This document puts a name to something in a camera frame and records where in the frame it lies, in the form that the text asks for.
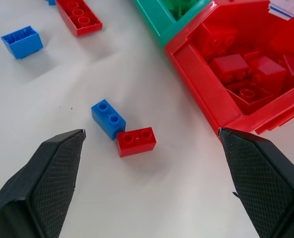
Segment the red square brick with studs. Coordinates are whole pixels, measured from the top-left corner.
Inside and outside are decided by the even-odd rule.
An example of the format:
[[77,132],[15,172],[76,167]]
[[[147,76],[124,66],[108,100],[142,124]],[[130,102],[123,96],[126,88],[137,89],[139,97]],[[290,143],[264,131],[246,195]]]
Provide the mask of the red square brick with studs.
[[248,76],[249,66],[240,54],[214,58],[209,66],[224,85]]

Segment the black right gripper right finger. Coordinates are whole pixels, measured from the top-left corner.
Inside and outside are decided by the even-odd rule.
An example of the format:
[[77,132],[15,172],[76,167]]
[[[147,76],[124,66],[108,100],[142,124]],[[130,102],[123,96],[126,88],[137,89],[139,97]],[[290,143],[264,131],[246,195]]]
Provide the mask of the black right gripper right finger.
[[294,165],[269,140],[220,128],[236,190],[260,238],[294,238]]

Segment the blue brick lying upside down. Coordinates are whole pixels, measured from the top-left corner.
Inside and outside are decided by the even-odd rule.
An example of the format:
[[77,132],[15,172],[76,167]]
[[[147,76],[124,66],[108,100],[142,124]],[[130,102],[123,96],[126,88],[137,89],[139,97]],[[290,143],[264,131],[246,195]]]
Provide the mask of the blue brick lying upside down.
[[1,36],[8,51],[15,59],[23,59],[43,48],[39,33],[31,26]]

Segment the green plastic bin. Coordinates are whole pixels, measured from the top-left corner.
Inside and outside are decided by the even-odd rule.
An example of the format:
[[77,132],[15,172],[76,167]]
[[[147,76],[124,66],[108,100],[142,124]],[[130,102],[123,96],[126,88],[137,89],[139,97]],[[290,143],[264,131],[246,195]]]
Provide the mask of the green plastic bin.
[[133,0],[161,48],[212,0],[199,0],[180,20],[175,20],[162,0]]

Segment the red cube brick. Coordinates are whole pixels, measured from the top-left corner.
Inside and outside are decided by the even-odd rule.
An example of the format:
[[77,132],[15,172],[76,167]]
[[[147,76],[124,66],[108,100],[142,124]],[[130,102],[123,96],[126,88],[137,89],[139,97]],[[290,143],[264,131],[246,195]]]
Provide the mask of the red cube brick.
[[249,62],[252,68],[252,82],[269,93],[280,95],[287,70],[267,56],[261,56]]

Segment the red brick hollow side up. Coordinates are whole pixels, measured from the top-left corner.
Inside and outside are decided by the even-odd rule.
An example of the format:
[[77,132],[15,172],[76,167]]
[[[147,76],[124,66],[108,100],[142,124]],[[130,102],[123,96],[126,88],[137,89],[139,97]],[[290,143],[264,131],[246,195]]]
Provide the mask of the red brick hollow side up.
[[273,94],[249,80],[232,83],[226,89],[244,115],[252,114],[274,98]]

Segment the long red brick upside down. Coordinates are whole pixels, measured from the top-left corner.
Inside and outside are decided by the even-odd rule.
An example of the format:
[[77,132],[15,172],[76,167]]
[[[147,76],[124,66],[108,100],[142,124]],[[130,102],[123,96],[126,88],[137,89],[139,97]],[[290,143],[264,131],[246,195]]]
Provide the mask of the long red brick upside down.
[[99,32],[103,23],[84,0],[56,0],[58,11],[75,37]]

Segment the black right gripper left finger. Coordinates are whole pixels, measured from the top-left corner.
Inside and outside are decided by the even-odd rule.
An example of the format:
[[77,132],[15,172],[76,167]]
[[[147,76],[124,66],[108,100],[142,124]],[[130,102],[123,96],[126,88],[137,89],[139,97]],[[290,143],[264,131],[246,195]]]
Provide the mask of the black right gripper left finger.
[[58,134],[0,189],[0,238],[59,238],[76,185],[84,129]]

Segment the white label with blue stripe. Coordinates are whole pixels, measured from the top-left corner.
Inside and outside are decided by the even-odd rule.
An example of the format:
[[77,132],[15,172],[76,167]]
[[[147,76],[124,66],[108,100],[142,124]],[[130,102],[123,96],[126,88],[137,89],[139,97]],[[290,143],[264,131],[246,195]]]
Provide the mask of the white label with blue stripe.
[[284,20],[290,20],[294,17],[294,0],[270,0],[269,11]]

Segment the large red brick in bin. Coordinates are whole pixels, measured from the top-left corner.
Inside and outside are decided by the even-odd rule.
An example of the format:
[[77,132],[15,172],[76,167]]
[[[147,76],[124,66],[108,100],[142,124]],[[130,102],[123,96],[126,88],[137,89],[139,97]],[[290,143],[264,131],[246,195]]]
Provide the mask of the large red brick in bin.
[[207,61],[222,56],[234,43],[238,30],[232,26],[201,23],[196,29],[193,44]]

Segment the green bricks in bin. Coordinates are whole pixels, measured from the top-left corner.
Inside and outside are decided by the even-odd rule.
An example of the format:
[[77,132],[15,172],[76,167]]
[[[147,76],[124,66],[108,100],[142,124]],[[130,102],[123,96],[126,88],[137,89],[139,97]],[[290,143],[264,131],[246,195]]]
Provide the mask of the green bricks in bin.
[[162,0],[175,20],[180,20],[199,0]]

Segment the red plastic bin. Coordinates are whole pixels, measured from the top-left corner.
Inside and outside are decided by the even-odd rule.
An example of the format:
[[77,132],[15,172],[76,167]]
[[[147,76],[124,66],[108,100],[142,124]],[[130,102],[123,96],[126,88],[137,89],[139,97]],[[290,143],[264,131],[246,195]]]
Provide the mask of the red plastic bin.
[[214,131],[294,118],[294,0],[213,0],[164,51]]

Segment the small blue two-stud brick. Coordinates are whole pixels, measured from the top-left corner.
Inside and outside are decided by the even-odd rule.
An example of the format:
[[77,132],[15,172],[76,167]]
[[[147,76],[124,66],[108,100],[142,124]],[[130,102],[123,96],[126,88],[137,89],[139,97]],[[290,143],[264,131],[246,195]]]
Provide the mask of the small blue two-stud brick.
[[93,120],[111,140],[115,140],[118,133],[125,132],[126,121],[107,100],[104,99],[93,105],[91,113]]

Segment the small red two-stud brick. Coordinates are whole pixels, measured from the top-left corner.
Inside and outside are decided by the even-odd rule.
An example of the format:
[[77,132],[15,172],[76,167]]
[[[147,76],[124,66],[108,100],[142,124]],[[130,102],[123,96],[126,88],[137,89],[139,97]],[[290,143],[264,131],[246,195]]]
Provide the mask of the small red two-stud brick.
[[141,128],[117,134],[120,157],[152,151],[157,143],[152,127]]

